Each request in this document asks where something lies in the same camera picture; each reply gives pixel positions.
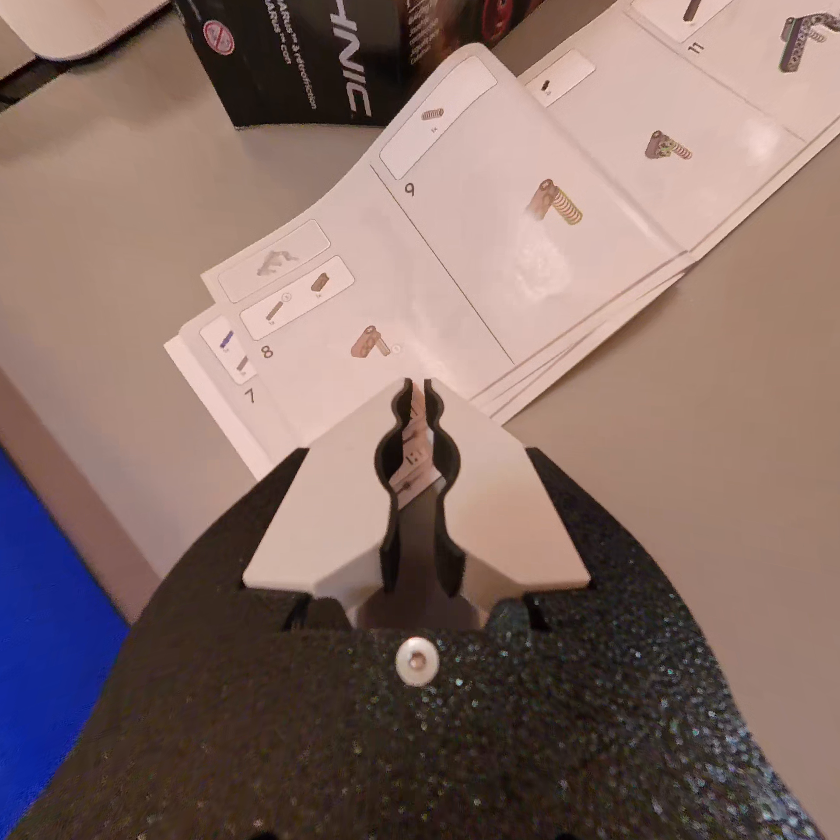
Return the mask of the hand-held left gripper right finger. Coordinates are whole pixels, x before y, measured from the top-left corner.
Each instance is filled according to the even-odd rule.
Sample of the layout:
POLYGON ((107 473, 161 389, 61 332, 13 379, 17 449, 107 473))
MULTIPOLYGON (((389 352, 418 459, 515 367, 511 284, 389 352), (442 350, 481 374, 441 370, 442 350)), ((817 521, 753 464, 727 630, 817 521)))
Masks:
POLYGON ((525 595, 583 589, 591 574, 527 450, 438 379, 424 382, 434 467, 444 480, 434 514, 434 566, 449 597, 487 625, 525 595))

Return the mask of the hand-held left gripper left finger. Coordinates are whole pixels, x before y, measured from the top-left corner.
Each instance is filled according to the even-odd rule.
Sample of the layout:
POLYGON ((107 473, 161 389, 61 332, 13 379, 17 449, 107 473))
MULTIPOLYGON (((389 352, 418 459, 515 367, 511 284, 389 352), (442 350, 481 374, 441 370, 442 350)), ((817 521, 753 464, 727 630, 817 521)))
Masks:
POLYGON ((247 588, 334 600, 352 627, 372 595, 394 590, 392 478, 412 401, 412 380, 397 380, 311 444, 244 572, 247 588))

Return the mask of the white instruction booklet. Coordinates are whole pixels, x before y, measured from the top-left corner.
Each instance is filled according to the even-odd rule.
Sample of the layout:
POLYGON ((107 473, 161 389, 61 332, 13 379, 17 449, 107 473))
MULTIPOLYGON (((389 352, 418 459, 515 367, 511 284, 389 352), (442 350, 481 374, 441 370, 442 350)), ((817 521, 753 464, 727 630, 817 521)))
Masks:
POLYGON ((498 422, 838 135, 838 2, 615 2, 518 80, 447 58, 165 346, 260 480, 393 380, 498 422))

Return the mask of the blue panel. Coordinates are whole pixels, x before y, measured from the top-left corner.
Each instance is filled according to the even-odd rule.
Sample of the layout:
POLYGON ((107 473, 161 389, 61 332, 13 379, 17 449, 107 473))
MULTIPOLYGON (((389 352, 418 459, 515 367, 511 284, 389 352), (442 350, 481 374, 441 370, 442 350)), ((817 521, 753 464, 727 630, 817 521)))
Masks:
POLYGON ((129 626, 1 454, 1 838, 74 748, 129 626))

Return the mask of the black toy box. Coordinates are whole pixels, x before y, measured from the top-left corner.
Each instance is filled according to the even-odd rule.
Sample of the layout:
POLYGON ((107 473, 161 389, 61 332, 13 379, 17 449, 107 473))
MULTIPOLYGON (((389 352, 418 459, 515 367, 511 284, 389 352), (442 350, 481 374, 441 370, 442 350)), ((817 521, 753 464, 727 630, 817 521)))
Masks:
POLYGON ((230 122, 384 127, 458 48, 540 1, 174 1, 230 122))

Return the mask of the white flat object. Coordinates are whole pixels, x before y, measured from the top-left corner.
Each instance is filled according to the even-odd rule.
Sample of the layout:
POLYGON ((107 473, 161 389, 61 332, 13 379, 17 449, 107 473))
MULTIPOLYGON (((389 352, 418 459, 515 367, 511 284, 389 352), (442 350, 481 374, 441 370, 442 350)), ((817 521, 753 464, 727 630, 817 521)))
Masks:
POLYGON ((2 1, 1 19, 37 57, 77 60, 168 6, 167 1, 2 1))

